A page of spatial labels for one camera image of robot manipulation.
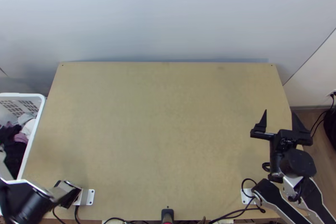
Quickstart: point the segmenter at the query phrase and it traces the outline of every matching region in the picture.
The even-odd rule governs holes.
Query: clothing
[[[0,143],[6,145],[13,142],[14,136],[18,134],[20,130],[21,130],[20,125],[15,125],[13,127],[5,127],[5,126],[2,127],[0,129]]]
[[[31,119],[29,122],[27,122],[24,127],[21,130],[21,133],[24,133],[27,136],[27,139],[30,138],[30,135],[32,134],[33,127],[35,125],[36,119]]]
[[[9,123],[7,123],[6,126],[8,127],[3,126],[0,129],[0,143],[3,144],[3,149],[6,152],[4,163],[13,178],[16,179],[27,145],[23,142],[14,141],[15,135],[20,133],[20,125],[10,126]]]
[[[23,142],[14,141],[4,146],[6,152],[4,163],[14,179],[17,179],[18,177],[26,146],[27,144]]]
[[[28,138],[22,131],[14,136],[14,141],[28,144]]]
[[[18,118],[18,124],[24,125],[26,122],[28,122],[31,119],[34,119],[35,116],[32,113],[24,113],[19,116]]]

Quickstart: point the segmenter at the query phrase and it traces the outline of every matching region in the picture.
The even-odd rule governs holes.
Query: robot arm
[[[270,142],[268,179],[261,180],[252,188],[257,204],[273,209],[290,224],[336,224],[335,218],[323,204],[320,189],[312,179],[316,174],[312,157],[307,152],[296,149],[298,144],[312,145],[310,131],[293,113],[293,130],[281,129],[277,134],[266,133],[266,116],[267,111],[250,132],[251,137]],[[285,196],[275,183],[282,185]],[[309,220],[289,202],[306,211]]]
[[[69,181],[58,181],[50,189],[24,179],[5,181],[0,178],[0,208],[7,224],[36,224],[60,205],[91,205],[95,191],[83,189]]]

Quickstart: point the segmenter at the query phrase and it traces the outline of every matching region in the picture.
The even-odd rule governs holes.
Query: metal bracket
[[[249,196],[255,196],[255,195],[253,195],[251,189],[252,189],[252,188],[244,188],[243,190],[244,190],[244,192],[245,192],[247,195],[249,195]],[[242,202],[244,205],[247,205],[247,204],[250,202],[251,198],[246,197],[246,195],[242,192],[242,190],[240,190],[240,195],[241,195],[241,202]],[[254,200],[252,200],[251,205],[257,205],[256,200],[257,200],[256,198],[255,198]]]
[[[95,197],[95,190],[82,189],[77,199],[72,203],[72,205],[75,206],[92,205],[94,197]]]

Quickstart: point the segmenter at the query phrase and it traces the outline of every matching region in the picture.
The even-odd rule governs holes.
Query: power outlet
[[[330,97],[330,95],[333,94],[333,92],[336,92],[336,89],[334,89],[334,90],[331,91],[330,93],[326,94],[326,96],[329,96],[329,97]]]

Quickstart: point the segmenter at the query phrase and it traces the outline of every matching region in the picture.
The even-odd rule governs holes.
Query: black cable
[[[52,214],[54,215],[54,217],[55,217],[60,223],[62,223],[62,224],[66,224],[64,221],[62,221],[62,220],[55,214],[55,208],[56,208],[56,207],[54,207],[54,208],[52,209]]]
[[[219,217],[219,218],[217,218],[217,219],[214,219],[214,220],[210,221],[209,224],[213,224],[213,223],[215,223],[215,222],[217,222],[217,221],[224,220],[224,219],[234,219],[234,218],[237,218],[237,217],[243,215],[246,211],[251,211],[251,210],[259,210],[260,212],[265,213],[266,211],[265,211],[264,209],[260,208],[259,206],[257,206],[256,208],[249,208],[249,209],[248,209],[249,205],[251,204],[251,202],[252,202],[254,199],[255,199],[255,197],[254,197],[254,198],[251,198],[251,200],[249,201],[249,203],[246,205],[246,207],[245,207],[244,209],[239,209],[239,210],[230,212],[230,213],[228,213],[228,214],[226,214],[226,215],[223,215],[222,217]],[[235,215],[235,216],[231,216],[232,214],[234,214],[234,213],[238,213],[238,212],[241,212],[241,213],[240,213],[240,214],[237,214],[237,215]]]
[[[117,217],[112,217],[112,218],[109,218],[108,220],[106,220],[103,224],[106,224],[108,223],[110,220],[119,220],[119,221],[122,221],[122,222],[125,222],[124,219],[121,219],[121,218],[117,218]]]
[[[262,213],[266,213],[265,209],[260,208],[258,205],[257,205],[256,208],[249,208],[249,209],[248,209],[248,207],[249,207],[249,205],[251,204],[251,202],[255,199],[255,196],[249,196],[249,195],[247,195],[247,194],[244,192],[243,188],[244,188],[244,183],[245,183],[246,181],[252,181],[253,183],[257,184],[253,179],[250,179],[250,178],[244,179],[243,182],[241,183],[241,190],[242,190],[242,192],[244,193],[244,195],[245,195],[246,197],[248,197],[248,198],[251,199],[251,200],[248,202],[248,204],[246,205],[246,207],[245,207],[244,209],[239,209],[239,210],[230,212],[230,213],[228,213],[228,214],[226,214],[226,215],[223,215],[222,217],[219,217],[219,218],[217,218],[217,219],[214,219],[214,220],[210,221],[208,224],[213,224],[213,223],[215,223],[215,222],[217,222],[217,221],[224,220],[224,219],[234,219],[234,218],[237,218],[237,217],[243,215],[246,211],[251,211],[251,210],[259,210],[259,211],[262,212]],[[234,214],[234,213],[239,213],[239,212],[241,212],[241,213],[240,213],[240,214],[237,214],[237,215],[235,215],[235,216],[231,216],[232,214]]]
[[[315,123],[313,124],[312,128],[310,129],[310,132],[314,129],[314,126],[317,124],[317,122],[318,122],[318,120],[321,118],[321,116],[322,116],[323,114],[327,113],[329,110],[331,110],[331,109],[333,108],[333,105],[334,105],[334,103],[335,103],[334,94],[330,94],[330,97],[333,99],[333,103],[331,104],[331,107],[330,107],[328,110],[322,112],[322,113],[319,115],[318,119],[315,121]]]
[[[129,222],[134,223],[134,222],[137,222],[137,221],[129,221]],[[142,221],[142,222],[144,222],[146,224],[149,224],[147,221]]]
[[[76,206],[76,207],[75,207],[75,221],[77,222],[77,224],[81,224],[81,223],[79,222],[79,220],[77,219],[77,216],[78,216],[78,208],[79,208],[79,206]]]
[[[270,172],[270,162],[264,162],[262,165],[261,165],[261,167],[263,168],[263,170],[265,171],[265,172]]]
[[[257,183],[256,183],[253,179],[249,179],[249,178],[244,179],[243,182],[241,182],[241,191],[244,193],[244,195],[245,195],[246,197],[250,198],[250,199],[252,199],[252,198],[254,199],[255,196],[249,196],[249,195],[247,195],[247,194],[244,192],[244,183],[245,183],[246,181],[252,181],[255,185],[257,185]]]
[[[315,136],[315,133],[316,133],[316,130],[318,129],[318,126],[319,126],[323,121],[324,121],[324,119],[322,119],[322,120],[318,123],[318,125],[316,126],[315,131],[314,131],[314,134],[312,135],[312,138]]]

